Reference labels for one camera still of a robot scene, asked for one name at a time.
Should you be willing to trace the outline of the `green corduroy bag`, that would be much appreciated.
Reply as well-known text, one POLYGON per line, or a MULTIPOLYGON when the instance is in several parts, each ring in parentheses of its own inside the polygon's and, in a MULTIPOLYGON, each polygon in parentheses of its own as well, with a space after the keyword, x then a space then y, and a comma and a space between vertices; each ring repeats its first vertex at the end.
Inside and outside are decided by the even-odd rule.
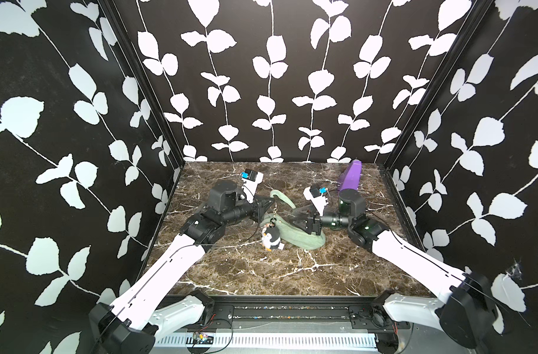
POLYGON ((294 227, 291 222, 285 221, 277 212, 267 212, 261 221, 261 231, 265 227, 278 227, 281 233, 282 243, 297 246, 300 249, 316 250, 326 243, 326 236, 323 232, 320 235, 309 235, 294 227))

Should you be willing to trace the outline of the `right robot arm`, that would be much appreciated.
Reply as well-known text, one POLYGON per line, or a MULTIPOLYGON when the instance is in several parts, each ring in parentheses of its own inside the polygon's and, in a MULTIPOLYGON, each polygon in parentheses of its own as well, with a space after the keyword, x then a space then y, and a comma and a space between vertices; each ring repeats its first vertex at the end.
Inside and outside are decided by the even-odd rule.
POLYGON ((378 297, 383 315, 393 322, 441 330, 464 348, 480 348, 499 318, 497 301, 484 275, 447 265, 411 245, 384 223, 369 218, 366 200, 357 190, 339 192, 337 212, 325 210, 329 204, 325 187, 307 187, 303 195, 311 205, 298 212, 295 225, 304 234, 321 235, 324 228, 345 229, 356 246, 392 263, 433 295, 426 299, 386 291, 378 297))

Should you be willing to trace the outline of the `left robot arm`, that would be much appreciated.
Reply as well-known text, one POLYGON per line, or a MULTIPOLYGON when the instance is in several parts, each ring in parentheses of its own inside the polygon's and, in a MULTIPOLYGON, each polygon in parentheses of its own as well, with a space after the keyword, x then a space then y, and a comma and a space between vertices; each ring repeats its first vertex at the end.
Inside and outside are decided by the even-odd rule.
POLYGON ((214 302, 200 291, 164 308, 160 304, 180 278, 225 235, 227 227, 245 219, 260 222, 273 204, 272 198, 256 194, 262 173, 246 171, 241 177, 241 187, 230 180, 219 180, 207 202, 186 220, 148 271, 111 304, 99 303, 90 311, 92 353, 99 348, 106 353, 149 353, 156 341, 171 333, 187 325, 209 322, 214 302))

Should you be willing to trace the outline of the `penguin plush keychain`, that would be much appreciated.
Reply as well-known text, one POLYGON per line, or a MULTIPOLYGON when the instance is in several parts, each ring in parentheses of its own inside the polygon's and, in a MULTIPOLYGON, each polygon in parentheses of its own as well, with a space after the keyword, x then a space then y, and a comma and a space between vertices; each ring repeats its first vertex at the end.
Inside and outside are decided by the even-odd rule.
POLYGON ((267 251, 284 249, 278 227, 265 227, 261 232, 261 243, 267 251))

